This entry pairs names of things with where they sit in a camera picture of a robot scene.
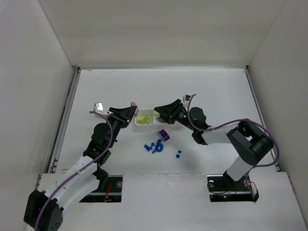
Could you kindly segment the yellow-green lego brick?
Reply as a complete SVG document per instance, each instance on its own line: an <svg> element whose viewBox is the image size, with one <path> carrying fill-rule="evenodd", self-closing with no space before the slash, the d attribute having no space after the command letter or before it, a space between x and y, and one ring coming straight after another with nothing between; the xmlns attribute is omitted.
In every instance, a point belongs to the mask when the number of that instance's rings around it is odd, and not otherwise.
<svg viewBox="0 0 308 231"><path fill-rule="evenodd" d="M139 125L149 125L152 123L152 118L149 116L139 116L137 117L137 122Z"/></svg>

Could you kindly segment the purple round-stud lego brick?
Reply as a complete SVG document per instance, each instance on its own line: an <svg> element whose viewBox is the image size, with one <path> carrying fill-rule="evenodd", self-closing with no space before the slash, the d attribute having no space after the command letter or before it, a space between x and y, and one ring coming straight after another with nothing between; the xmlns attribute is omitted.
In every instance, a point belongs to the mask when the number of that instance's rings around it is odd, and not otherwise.
<svg viewBox="0 0 308 231"><path fill-rule="evenodd" d="M166 142L170 139L169 134L164 129L160 130L158 135L163 142Z"/></svg>

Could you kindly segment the blue arch lego piece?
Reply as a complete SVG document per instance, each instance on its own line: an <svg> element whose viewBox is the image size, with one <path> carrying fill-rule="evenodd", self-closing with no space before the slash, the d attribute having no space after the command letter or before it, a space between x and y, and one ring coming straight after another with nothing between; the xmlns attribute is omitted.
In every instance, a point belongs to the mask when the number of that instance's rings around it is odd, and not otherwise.
<svg viewBox="0 0 308 231"><path fill-rule="evenodd" d="M155 152L156 153L159 153L159 152L162 152L164 149L164 146L162 144L162 141L161 140L158 140L157 143L156 143L156 146L154 148Z"/></svg>

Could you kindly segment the green and purple lego stack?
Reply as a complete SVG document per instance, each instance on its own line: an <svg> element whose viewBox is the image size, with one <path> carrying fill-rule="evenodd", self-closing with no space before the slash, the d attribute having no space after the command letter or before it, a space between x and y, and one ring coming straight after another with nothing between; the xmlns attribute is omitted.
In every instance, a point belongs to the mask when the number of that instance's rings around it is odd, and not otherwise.
<svg viewBox="0 0 308 231"><path fill-rule="evenodd" d="M137 104L135 102L131 102L131 106L135 107L134 116L138 116L139 109L138 109Z"/></svg>

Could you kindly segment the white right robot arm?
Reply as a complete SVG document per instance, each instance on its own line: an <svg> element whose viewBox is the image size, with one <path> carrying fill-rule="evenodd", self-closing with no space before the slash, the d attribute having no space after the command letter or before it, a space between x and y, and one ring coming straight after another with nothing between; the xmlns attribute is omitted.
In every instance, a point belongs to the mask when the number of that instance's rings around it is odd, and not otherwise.
<svg viewBox="0 0 308 231"><path fill-rule="evenodd" d="M249 119L239 119L217 127L206 122L206 116L199 107L186 108L181 100L157 106L154 111L168 124L178 122L192 130L193 139L200 145L231 144L238 157L223 173L223 180L228 185L243 181L247 173L274 148L273 138L263 131L259 124Z"/></svg>

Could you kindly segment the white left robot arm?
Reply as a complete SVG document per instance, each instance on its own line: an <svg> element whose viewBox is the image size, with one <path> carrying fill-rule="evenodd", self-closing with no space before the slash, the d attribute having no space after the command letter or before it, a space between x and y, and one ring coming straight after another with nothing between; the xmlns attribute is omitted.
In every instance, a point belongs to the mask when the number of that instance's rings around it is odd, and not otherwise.
<svg viewBox="0 0 308 231"><path fill-rule="evenodd" d="M121 129L134 117L136 105L127 108L109 108L107 113L92 111L105 120L94 127L91 140L77 162L53 185L28 197L24 222L36 231L56 231L61 226L68 208L90 192L104 188L108 173L101 166L111 155Z"/></svg>

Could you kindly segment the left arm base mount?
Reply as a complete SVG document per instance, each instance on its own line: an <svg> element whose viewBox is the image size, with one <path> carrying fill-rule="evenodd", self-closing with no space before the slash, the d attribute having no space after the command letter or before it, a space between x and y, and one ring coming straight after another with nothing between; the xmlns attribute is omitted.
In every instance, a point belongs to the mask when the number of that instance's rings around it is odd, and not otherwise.
<svg viewBox="0 0 308 231"><path fill-rule="evenodd" d="M120 203L122 200L123 176L109 175L105 170L99 169L94 173L99 185L80 203Z"/></svg>

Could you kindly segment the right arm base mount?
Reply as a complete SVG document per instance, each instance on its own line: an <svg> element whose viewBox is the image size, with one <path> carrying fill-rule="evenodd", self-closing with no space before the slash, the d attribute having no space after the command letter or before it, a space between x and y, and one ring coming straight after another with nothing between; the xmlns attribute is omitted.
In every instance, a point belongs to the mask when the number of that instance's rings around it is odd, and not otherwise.
<svg viewBox="0 0 308 231"><path fill-rule="evenodd" d="M249 177L239 182L227 182L223 175L207 175L210 202L256 202L259 191Z"/></svg>

